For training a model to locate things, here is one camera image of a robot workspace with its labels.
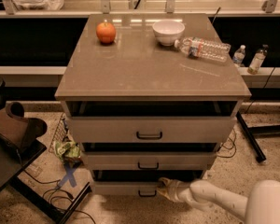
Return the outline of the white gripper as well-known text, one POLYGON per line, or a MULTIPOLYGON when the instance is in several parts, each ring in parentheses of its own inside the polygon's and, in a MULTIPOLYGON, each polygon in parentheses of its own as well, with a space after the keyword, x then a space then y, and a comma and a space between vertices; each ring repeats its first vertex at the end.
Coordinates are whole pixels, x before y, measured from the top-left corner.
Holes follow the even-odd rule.
MULTIPOLYGON (((161 182, 163 186, 168 187, 173 183, 173 179, 161 177, 159 182, 161 182)), ((181 182, 179 180, 175 180, 171 186, 171 197, 167 188, 157 188, 157 192, 167 200, 173 200, 175 203, 189 203, 191 201, 189 183, 181 182)))

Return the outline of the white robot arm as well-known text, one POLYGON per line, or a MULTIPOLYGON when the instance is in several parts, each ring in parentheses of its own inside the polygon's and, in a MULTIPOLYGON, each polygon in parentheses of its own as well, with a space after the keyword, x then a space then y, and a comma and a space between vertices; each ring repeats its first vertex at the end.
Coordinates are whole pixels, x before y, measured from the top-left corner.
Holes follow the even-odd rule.
POLYGON ((262 180, 248 197, 221 189, 207 180, 182 182, 162 177, 157 192, 174 203, 206 211, 214 204, 238 217, 244 224, 280 224, 280 182, 262 180))

